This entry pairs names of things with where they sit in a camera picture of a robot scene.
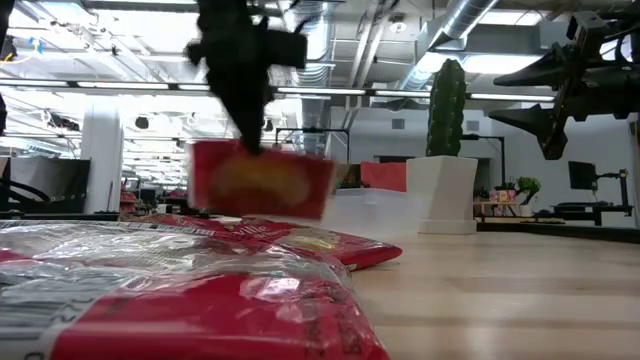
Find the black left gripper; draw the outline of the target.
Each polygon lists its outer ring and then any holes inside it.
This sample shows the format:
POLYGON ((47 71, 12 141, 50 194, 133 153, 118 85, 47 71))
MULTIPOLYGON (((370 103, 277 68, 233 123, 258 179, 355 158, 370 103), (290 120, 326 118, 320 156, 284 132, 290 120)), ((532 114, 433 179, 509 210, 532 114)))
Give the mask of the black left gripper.
POLYGON ((273 100, 263 46, 247 0, 196 0, 200 38, 184 54, 197 66, 205 63, 209 91, 215 94, 240 133, 249 153, 260 153, 264 108, 273 100), (248 95, 251 91, 257 94, 248 95))

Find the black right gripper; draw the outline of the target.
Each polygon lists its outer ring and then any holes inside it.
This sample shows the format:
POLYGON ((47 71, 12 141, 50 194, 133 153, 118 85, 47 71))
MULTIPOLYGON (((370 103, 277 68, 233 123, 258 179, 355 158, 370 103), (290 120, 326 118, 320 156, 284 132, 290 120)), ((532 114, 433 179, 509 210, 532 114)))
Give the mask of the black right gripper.
POLYGON ((581 122, 591 115, 610 114, 622 120, 631 114, 631 63, 620 51, 630 34, 629 12, 574 13, 566 33, 568 45, 554 43, 532 64, 493 80, 503 87, 557 88, 554 107, 544 109, 536 104, 527 109, 494 110, 489 117, 534 135, 545 159, 560 159, 570 117, 581 122))

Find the red popcorn bag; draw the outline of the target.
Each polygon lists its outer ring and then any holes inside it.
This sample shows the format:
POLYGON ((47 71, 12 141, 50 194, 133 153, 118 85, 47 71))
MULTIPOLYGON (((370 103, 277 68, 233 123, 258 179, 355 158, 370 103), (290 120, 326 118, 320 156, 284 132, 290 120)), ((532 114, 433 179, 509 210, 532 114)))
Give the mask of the red popcorn bag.
POLYGON ((199 141, 189 155, 191 205, 230 216, 317 220, 336 172, 331 160, 276 149, 253 155, 237 140, 199 141))
POLYGON ((263 218, 198 218, 177 214, 122 215, 121 221, 210 230, 226 239, 254 240, 332 256, 350 271, 395 259, 402 250, 378 240, 263 218))
POLYGON ((0 360, 390 360, 335 258, 171 227, 0 221, 0 360))

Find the black monitor on arm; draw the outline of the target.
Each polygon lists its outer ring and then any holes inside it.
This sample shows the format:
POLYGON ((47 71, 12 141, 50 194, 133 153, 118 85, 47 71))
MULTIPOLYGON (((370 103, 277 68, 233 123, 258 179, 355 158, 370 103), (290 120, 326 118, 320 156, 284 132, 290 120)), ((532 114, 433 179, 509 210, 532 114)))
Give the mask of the black monitor on arm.
POLYGON ((569 161, 570 188, 574 190, 598 190, 598 180, 601 178, 620 179, 628 175, 626 169, 618 172, 598 173, 593 163, 569 161))

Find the small green potted plant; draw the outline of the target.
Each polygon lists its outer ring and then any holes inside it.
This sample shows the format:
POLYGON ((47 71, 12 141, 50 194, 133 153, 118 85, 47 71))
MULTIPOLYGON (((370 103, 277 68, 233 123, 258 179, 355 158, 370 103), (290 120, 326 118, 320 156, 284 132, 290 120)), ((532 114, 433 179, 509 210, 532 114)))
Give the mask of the small green potted plant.
POLYGON ((521 176, 517 179, 517 194, 524 196, 524 200, 519 205, 521 217, 533 216, 533 210, 530 202, 540 190, 541 183, 534 177, 521 176))

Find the tall green cactus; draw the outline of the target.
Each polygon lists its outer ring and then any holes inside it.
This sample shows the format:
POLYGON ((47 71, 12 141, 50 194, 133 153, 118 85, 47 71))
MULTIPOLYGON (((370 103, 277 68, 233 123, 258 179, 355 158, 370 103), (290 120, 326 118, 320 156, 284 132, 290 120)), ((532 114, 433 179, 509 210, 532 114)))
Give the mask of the tall green cactus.
POLYGON ((457 60, 446 59, 430 91, 426 156, 457 157, 461 149, 467 84, 457 60))

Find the wooden side table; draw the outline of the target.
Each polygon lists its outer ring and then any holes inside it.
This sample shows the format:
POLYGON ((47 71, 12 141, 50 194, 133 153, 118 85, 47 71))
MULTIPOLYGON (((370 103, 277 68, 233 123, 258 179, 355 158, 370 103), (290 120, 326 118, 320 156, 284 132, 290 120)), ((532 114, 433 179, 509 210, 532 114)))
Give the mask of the wooden side table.
POLYGON ((473 213, 478 223, 518 223, 522 220, 518 204, 514 202, 476 201, 473 213))

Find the black desk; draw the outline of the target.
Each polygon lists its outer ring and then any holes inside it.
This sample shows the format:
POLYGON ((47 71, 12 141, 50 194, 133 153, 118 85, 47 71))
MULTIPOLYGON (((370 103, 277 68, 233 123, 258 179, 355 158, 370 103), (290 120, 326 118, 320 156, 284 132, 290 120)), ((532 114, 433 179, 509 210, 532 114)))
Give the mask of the black desk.
POLYGON ((602 226, 604 213, 622 213, 630 217, 634 207, 631 205, 613 205, 604 201, 599 202, 568 202, 555 205, 551 210, 540 210, 534 214, 535 218, 554 218, 568 221, 587 221, 595 226, 602 226))

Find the white square planter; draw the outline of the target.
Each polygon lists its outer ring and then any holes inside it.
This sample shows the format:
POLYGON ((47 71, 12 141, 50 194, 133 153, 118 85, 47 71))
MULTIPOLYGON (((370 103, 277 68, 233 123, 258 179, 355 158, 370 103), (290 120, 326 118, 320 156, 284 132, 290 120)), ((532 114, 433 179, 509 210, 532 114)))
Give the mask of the white square planter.
POLYGON ((473 190, 478 160, 434 156, 406 162, 407 193, 421 202, 418 232, 470 235, 477 231, 473 190))

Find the orange box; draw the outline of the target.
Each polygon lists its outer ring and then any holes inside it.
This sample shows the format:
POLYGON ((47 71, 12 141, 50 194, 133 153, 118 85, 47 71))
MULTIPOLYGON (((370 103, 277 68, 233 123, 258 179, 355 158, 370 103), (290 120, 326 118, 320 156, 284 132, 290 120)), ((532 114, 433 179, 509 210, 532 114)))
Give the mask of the orange box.
POLYGON ((403 162, 362 162, 360 178, 365 187, 396 192, 407 191, 407 166, 403 162))

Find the clear plastic bin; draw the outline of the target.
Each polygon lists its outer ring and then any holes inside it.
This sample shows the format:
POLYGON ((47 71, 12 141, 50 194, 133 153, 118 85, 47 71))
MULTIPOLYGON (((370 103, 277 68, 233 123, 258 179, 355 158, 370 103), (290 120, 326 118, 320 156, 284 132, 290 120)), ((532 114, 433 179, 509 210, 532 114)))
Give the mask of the clear plastic bin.
POLYGON ((327 203, 320 227, 382 239, 416 233, 423 202, 406 192, 339 189, 327 203))

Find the silver ventilation duct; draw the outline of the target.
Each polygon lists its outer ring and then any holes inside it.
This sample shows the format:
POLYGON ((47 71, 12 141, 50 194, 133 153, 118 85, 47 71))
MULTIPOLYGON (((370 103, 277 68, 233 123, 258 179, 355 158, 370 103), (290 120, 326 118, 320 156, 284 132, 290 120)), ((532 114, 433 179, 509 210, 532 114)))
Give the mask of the silver ventilation duct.
POLYGON ((418 91, 440 70, 449 56, 438 53, 462 51, 467 37, 500 0, 450 0, 443 15, 423 24, 414 42, 415 59, 398 90, 418 91))

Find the black table edge rail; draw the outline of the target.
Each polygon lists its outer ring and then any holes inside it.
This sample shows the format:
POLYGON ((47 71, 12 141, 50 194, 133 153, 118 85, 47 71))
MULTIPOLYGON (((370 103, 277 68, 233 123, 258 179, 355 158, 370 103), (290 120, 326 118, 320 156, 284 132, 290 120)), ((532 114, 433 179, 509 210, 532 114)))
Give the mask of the black table edge rail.
POLYGON ((640 229, 548 223, 478 223, 479 232, 529 233, 640 245, 640 229))

